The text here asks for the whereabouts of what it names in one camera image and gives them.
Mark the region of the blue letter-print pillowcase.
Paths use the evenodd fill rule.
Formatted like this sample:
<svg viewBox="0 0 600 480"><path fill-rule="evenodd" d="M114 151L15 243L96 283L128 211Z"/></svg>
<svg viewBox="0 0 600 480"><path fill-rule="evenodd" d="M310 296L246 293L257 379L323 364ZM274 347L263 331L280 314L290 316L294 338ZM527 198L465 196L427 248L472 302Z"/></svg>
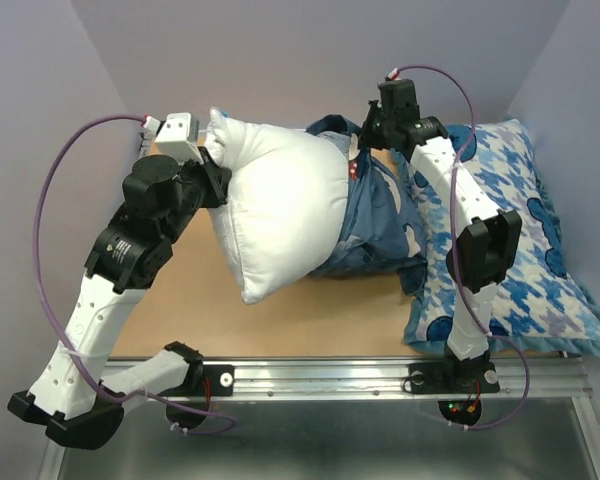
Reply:
<svg viewBox="0 0 600 480"><path fill-rule="evenodd" d="M311 274L348 278L395 273L404 294L414 295L426 280L422 221L396 175L368 147L361 128L341 115L327 115L306 132L333 143L348 160L348 199L338 243Z"/></svg>

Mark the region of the white pillow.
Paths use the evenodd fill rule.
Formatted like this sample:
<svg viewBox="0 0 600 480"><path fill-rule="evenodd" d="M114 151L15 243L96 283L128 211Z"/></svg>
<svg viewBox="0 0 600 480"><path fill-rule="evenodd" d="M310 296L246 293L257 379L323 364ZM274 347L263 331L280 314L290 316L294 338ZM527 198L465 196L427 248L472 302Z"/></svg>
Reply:
<svg viewBox="0 0 600 480"><path fill-rule="evenodd" d="M209 112L204 146L232 175L214 232L245 304L321 266L334 251L348 198L348 159L331 140Z"/></svg>

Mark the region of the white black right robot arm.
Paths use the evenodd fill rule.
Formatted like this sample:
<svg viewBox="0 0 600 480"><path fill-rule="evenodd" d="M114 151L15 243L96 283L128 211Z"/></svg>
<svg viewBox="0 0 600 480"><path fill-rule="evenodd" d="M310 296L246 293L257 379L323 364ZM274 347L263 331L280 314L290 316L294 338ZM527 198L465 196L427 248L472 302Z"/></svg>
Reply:
<svg viewBox="0 0 600 480"><path fill-rule="evenodd" d="M443 384L462 390L476 378L472 360L489 349L488 328L497 286L513 266L522 228L514 211L500 208L468 172L449 133L435 117L423 117L409 79L388 78L369 103L360 142L401 153L448 209L451 248L446 257L456 286L456 306L440 366Z"/></svg>

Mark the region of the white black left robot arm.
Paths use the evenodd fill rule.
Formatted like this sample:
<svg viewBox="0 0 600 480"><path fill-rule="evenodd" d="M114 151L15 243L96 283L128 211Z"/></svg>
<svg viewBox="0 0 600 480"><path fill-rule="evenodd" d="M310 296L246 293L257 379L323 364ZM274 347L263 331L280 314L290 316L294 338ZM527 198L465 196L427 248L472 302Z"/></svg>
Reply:
<svg viewBox="0 0 600 480"><path fill-rule="evenodd" d="M104 369L185 227L199 209L226 203L230 179L230 170L208 155L187 161L150 155L135 162L122 182L122 205L87 257L58 345L34 384L12 395L12 414L45 427L54 443L81 450L104 446L125 415L148 399L164 403L172 429L183 434L199 433L216 415L211 400L232 395L235 369L207 366L202 354L181 342L116 374Z"/></svg>

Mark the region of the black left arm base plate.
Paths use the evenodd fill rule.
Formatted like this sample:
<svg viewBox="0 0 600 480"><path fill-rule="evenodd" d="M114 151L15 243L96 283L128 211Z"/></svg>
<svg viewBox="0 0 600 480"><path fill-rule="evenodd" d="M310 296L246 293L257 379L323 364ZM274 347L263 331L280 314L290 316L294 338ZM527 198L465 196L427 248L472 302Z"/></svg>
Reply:
<svg viewBox="0 0 600 480"><path fill-rule="evenodd" d="M200 364L190 366L179 383L170 381L166 387L151 387L161 396L230 397L233 395L235 368L231 364Z"/></svg>

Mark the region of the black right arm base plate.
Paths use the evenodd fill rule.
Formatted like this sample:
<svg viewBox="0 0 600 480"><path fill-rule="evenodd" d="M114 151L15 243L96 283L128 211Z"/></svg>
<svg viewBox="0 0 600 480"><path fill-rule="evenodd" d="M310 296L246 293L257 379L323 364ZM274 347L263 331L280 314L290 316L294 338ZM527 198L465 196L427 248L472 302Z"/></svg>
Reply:
<svg viewBox="0 0 600 480"><path fill-rule="evenodd" d="M461 367L455 363L419 362L408 366L402 390L414 395L498 393L500 384L492 362Z"/></svg>

